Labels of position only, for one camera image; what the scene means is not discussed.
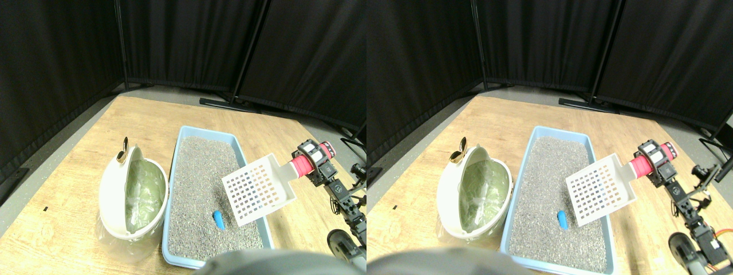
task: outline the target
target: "orange wire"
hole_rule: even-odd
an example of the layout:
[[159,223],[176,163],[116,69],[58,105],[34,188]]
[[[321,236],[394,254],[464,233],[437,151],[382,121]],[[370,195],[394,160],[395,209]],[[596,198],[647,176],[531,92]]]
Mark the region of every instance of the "orange wire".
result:
[[720,236],[720,235],[722,235],[724,233],[728,233],[728,232],[733,232],[733,229],[726,228],[724,230],[720,230],[720,231],[718,231],[718,232],[715,233],[715,237],[717,238],[718,236]]

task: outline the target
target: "black curtain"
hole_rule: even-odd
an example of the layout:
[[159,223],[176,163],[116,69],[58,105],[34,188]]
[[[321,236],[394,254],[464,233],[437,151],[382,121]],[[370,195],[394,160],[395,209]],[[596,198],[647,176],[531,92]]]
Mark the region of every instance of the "black curtain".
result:
[[0,1],[0,182],[121,78],[113,1]]
[[627,1],[598,98],[717,129],[733,108],[733,1]]
[[261,1],[121,0],[131,82],[228,92]]
[[240,98],[353,130],[367,118],[367,1],[273,1]]
[[489,82],[589,92],[616,2],[477,0]]
[[471,2],[371,1],[369,120],[359,135],[369,162],[481,82]]

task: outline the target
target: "plastic bag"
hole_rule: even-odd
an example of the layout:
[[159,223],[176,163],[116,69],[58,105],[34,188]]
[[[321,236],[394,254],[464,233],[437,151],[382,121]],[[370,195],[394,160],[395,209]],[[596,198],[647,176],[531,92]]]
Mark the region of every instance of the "plastic bag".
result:
[[134,263],[150,256],[158,248],[158,244],[163,240],[163,219],[140,238],[123,240],[107,232],[98,213],[95,234],[100,247],[109,257],[124,263]]
[[438,237],[438,241],[440,241],[441,243],[449,244],[451,246],[475,246],[485,249],[497,250],[499,249],[499,244],[501,243],[501,233],[504,231],[504,222],[506,221],[506,216],[507,215],[504,214],[496,226],[487,230],[483,234],[478,235],[475,238],[462,239],[450,235],[446,231],[446,229],[443,228],[441,217],[440,215],[438,215],[438,220],[435,223],[435,236]]
[[[473,232],[490,222],[501,210],[509,192],[509,174],[498,162],[479,161],[466,167],[459,185],[458,203],[461,227]],[[441,223],[440,215],[435,225],[435,235],[441,243],[498,249],[507,212],[501,214],[498,223],[486,232],[468,239],[450,235]]]
[[[125,225],[130,233],[146,227],[163,207],[166,183],[160,169],[153,163],[137,160],[130,163],[125,184]],[[149,256],[163,238],[163,219],[142,236],[123,240],[115,238],[104,228],[97,214],[97,240],[111,258],[124,263],[138,262]]]
[[491,221],[501,210],[509,189],[509,175],[491,160],[466,167],[458,192],[461,227],[473,232]]
[[144,159],[130,163],[125,185],[125,224],[130,233],[147,226],[163,206],[166,183],[160,169]]

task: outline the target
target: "wooden table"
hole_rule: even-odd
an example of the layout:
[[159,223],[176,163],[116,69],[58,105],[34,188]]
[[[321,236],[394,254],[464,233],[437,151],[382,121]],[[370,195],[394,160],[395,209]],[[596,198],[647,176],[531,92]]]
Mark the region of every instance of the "wooden table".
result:
[[[469,147],[476,143],[486,147],[492,157],[509,166],[516,179],[527,142],[537,125],[585,133],[591,138],[596,158],[617,153],[622,162],[630,161],[637,146],[648,139],[672,141],[652,120],[476,97],[367,215],[368,260],[411,249],[453,246],[435,236],[435,192],[448,157],[458,148],[461,138],[466,137]],[[679,172],[677,179],[686,191],[691,191],[693,184],[699,182],[690,173],[695,164],[682,148],[677,149],[679,157],[673,161]],[[633,188],[638,196],[636,202],[611,214],[619,274],[686,274],[672,257],[667,240],[673,232],[689,231],[682,217],[672,216],[668,194],[645,177],[634,182]],[[716,229],[733,227],[733,210],[715,187],[709,190],[713,203],[701,215]],[[486,247],[497,249],[498,241],[490,240]],[[728,241],[729,249],[733,248]]]
[[[0,274],[191,273],[167,264],[160,248],[135,265],[114,261],[100,249],[94,234],[99,182],[125,136],[170,173],[183,125],[234,134],[248,161],[268,153],[288,161],[300,143],[314,139],[295,120],[118,97],[0,238]],[[337,177],[351,186],[351,176],[332,161]],[[323,188],[315,188],[304,177],[291,184],[298,199],[268,215],[275,247],[331,254],[326,235],[336,228],[349,232],[347,225],[332,214]]]

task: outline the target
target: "litter box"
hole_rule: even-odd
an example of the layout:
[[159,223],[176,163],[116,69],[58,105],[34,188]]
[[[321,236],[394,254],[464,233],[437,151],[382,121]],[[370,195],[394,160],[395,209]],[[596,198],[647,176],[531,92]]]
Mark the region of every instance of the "litter box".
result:
[[[242,153],[242,147],[239,146],[239,141],[237,140],[237,137],[230,133],[222,133],[191,126],[181,127],[181,130],[178,133],[178,141],[176,141],[176,150],[173,152],[173,164],[171,165],[171,177],[169,181],[170,198],[168,199],[168,205],[166,206],[166,220],[165,224],[163,225],[163,258],[166,259],[167,263],[172,265],[178,265],[184,268],[199,269],[204,266],[205,261],[176,256],[168,251],[168,226],[170,225],[169,214],[171,213],[171,204],[173,203],[173,200],[176,199],[173,193],[173,191],[175,190],[175,185],[173,184],[173,182],[175,182],[176,175],[176,157],[178,156],[178,149],[180,148],[180,144],[183,141],[183,138],[187,136],[198,136],[203,139],[229,143],[230,145],[232,145],[232,149],[234,149],[235,155],[237,156],[237,163],[239,164],[239,167],[245,166],[247,164],[247,160],[244,159],[244,153]],[[256,223],[257,231],[259,231],[259,236],[262,238],[262,248],[272,249],[273,240],[272,236],[270,236],[270,227],[268,226],[268,220],[265,217],[262,217],[260,219],[257,219]]]
[[[580,142],[586,146],[588,151],[588,162],[590,164],[596,161],[595,153],[593,152],[593,145],[591,145],[591,139],[582,133],[575,133],[565,130],[559,130],[555,128],[548,128],[543,126],[537,126],[532,131],[532,135],[529,138],[527,149],[524,152],[524,158],[522,159],[522,166],[519,168],[519,176],[517,182],[514,185],[514,194],[512,195],[512,201],[509,203],[509,212],[507,214],[507,222],[504,225],[504,233],[501,236],[501,245],[499,251],[512,257],[516,263],[538,271],[550,272],[555,274],[577,274],[577,275],[590,275],[598,274],[592,271],[587,271],[578,268],[571,268],[564,265],[558,265],[554,263],[547,263],[540,260],[532,260],[524,257],[518,257],[509,253],[509,240],[512,238],[512,224],[514,222],[514,210],[516,208],[517,198],[520,196],[522,191],[522,174],[524,173],[524,166],[527,164],[530,150],[534,145],[534,141],[541,136],[552,136],[556,139],[563,139],[572,142]],[[603,274],[615,274],[614,265],[616,263],[616,249],[614,248],[614,236],[611,231],[611,218],[604,216],[600,218],[601,228],[603,229],[603,242],[605,244],[605,260],[606,270]]]

